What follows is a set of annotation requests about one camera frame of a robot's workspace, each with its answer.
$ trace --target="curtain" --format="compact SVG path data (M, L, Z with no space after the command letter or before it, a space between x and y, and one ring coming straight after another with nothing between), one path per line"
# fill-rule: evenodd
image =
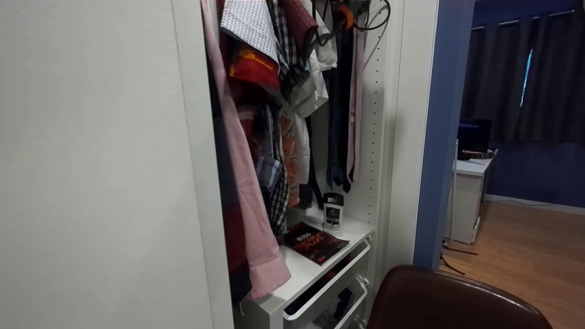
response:
M575 10L541 16L517 140L585 142L585 21Z
M532 25L522 19L471 32L460 116L491 120L493 140L513 138Z

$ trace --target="brown chair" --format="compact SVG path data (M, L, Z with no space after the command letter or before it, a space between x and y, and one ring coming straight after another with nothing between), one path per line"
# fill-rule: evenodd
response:
M420 266L391 268L367 329L550 329L533 304L501 288Z

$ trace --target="blue wall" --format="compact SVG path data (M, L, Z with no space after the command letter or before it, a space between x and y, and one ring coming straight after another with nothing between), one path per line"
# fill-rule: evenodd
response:
M475 0L440 0L424 144L415 262L435 268L451 187Z
M479 0L473 25L579 8L577 0ZM585 207L583 144L499 144L488 191Z
M499 144L490 193L585 207L585 144Z

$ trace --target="hanging clothes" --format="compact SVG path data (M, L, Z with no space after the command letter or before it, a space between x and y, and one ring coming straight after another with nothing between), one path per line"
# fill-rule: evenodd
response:
M276 34L265 0L224 0L221 28L277 61Z
M312 136L312 116L305 118L309 138ZM323 193L316 178L316 169L314 169L314 154L310 153L309 158L309 180L299 186L299 207L310 207L312 200L316 200L316 206L323 209Z
M214 136L217 153L217 175L223 209L224 250L230 277L232 303L237 304L250 290L250 266L246 260L245 237L243 237L243 215L237 198L237 186L232 167L232 158L226 144L226 129L219 109L219 94L214 80L210 78L210 94L214 107Z
M327 182L341 186L349 191L347 178L347 134L349 134L349 92L352 70L352 28L336 32L338 67L327 70L329 83L329 158Z
M287 16L288 32L298 47L301 61L309 59L314 48L316 21L299 0L283 0L281 6Z
M318 34L329 34L334 30L332 27L332 10L331 10L331 1L310 1L303 0L303 5L312 8L316 5L316 25L318 25ZM316 45L316 58L320 61L321 70L329 70L336 67L336 41L331 37L325 43Z
M365 32L352 28L352 67L349 92L349 125L347 125L347 180L354 180L360 164L362 116L363 116L363 48Z
M283 96L279 90L277 63L243 41L237 41L234 47L234 58L228 67L230 80L254 83L263 89L272 101L281 103Z
M309 56L309 78L296 85L290 92L288 105L301 116L312 114L312 111L320 109L329 100L329 90L325 85L325 78L321 72L321 65L312 50Z
M287 206L292 207L299 202L299 184L309 176L309 134L303 120L288 107L283 109L277 125L281 129L281 153L287 169Z
M290 277L290 271L279 253L277 242L268 226L268 215L259 191L259 182L250 156L250 147L241 127L237 107L226 80L219 39L214 34L214 12L210 1L212 0L201 0L204 39L212 74L217 85L221 114L226 131L226 144L237 186L237 200L243 217L241 233L245 235L245 251L252 281L252 290L248 295L252 299L257 299L283 284Z
M281 92L288 98L292 87L309 76L305 59L301 58L296 39L290 34L285 8L279 0L267 0L272 16L274 30L277 36L277 67Z
M274 235L279 235L288 202L288 169L283 164L277 116L279 111L267 103L239 107L239 120L250 144L259 189Z

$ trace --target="white desk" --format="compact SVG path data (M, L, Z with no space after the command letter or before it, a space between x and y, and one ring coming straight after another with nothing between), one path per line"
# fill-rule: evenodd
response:
M451 217L446 224L446 237L475 242L480 222L480 200L493 158L457 160L451 187Z

